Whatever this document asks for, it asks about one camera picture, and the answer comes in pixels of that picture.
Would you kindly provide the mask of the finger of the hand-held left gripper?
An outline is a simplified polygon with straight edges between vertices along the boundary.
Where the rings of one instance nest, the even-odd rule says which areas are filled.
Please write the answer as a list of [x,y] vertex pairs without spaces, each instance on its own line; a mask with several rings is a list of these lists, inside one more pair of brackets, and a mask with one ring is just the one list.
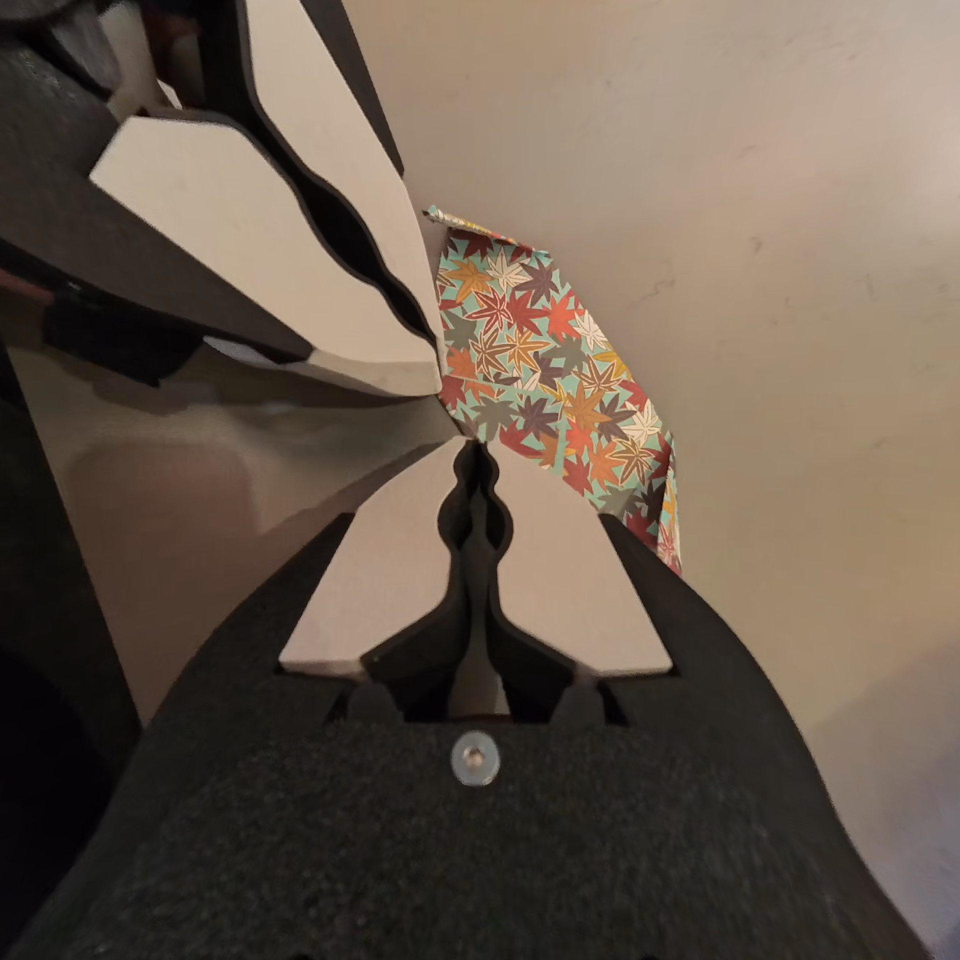
[[418,216],[401,174],[304,2],[246,2],[253,86],[285,144],[347,202],[389,279],[416,303],[435,340],[442,322]]
[[273,322],[221,326],[205,336],[220,353],[384,398],[438,394],[436,349],[334,255],[287,175],[237,126],[133,116],[88,177]]

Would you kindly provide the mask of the leaf-patterned origami paper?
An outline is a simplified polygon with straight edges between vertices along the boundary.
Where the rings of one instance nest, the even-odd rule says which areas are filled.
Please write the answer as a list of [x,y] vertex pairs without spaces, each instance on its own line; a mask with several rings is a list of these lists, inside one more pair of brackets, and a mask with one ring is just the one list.
[[682,573],[674,438],[554,257],[431,206],[439,398],[468,437],[560,477]]

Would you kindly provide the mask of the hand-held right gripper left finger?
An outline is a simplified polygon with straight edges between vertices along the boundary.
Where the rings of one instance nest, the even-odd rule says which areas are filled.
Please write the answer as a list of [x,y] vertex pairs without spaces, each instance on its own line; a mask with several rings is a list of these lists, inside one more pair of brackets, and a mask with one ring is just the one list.
[[279,655],[290,674],[379,684],[407,719],[444,718],[471,635],[462,548],[476,444],[450,439],[350,514]]

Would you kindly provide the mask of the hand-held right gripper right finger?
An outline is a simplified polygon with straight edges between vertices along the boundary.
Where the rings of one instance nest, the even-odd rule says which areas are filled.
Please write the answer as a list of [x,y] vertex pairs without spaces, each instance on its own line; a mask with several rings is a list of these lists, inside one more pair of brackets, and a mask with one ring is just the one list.
[[601,515],[499,440],[476,443],[477,600],[505,715],[545,724],[568,690],[666,677],[673,660]]

